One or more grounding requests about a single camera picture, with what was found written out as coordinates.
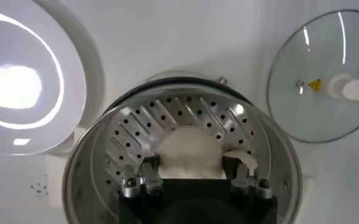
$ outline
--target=white countertop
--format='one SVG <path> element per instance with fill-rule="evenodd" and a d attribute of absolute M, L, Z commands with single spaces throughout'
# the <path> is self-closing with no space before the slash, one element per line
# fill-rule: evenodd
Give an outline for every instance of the white countertop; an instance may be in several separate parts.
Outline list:
<path fill-rule="evenodd" d="M 83 127 L 122 93 L 169 69 L 223 75 L 266 111 L 267 74 L 280 45 L 317 15 L 359 9 L 359 1 L 348 0 L 37 1 L 64 27 L 84 64 Z M 328 144 L 294 145 L 304 175 L 314 179 L 301 223 L 359 223 L 359 130 Z M 0 223 L 66 223 L 40 188 L 48 179 L 44 159 L 0 156 Z"/>

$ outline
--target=yellow warning sticker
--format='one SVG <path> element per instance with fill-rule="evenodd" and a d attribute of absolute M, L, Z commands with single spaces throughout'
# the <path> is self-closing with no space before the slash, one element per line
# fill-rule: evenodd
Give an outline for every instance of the yellow warning sticker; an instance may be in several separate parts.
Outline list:
<path fill-rule="evenodd" d="M 313 90 L 315 90 L 316 92 L 320 92 L 321 84 L 322 84 L 321 79 L 316 79 L 315 81 L 308 83 L 308 86 Z"/>

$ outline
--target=glass lid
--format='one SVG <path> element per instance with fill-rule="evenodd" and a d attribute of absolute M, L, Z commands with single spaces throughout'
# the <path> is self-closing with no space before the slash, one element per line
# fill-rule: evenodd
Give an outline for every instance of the glass lid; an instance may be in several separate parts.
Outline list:
<path fill-rule="evenodd" d="M 267 86 L 270 114 L 294 139 L 329 142 L 359 128 L 359 11 L 319 16 L 283 44 Z"/>

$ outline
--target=dough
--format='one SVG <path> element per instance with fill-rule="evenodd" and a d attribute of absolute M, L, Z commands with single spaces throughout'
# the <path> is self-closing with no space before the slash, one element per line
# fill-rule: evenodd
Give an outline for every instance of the dough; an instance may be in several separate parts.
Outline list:
<path fill-rule="evenodd" d="M 222 148 L 199 127 L 180 127 L 158 146 L 159 175 L 162 178 L 220 179 Z"/>

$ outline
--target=stainless steel bowl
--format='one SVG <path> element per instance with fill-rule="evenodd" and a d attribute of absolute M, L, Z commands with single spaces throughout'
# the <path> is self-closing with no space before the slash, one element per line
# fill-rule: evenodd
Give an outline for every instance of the stainless steel bowl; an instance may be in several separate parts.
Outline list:
<path fill-rule="evenodd" d="M 279 200 L 279 223 L 298 212 L 302 176 L 293 146 L 267 115 L 234 90 L 209 80 L 174 77 L 141 85 L 119 98 L 79 139 L 63 180 L 71 224 L 117 223 L 120 171 L 142 159 L 178 127 L 194 125 L 223 150 L 251 152 L 258 175 Z"/>

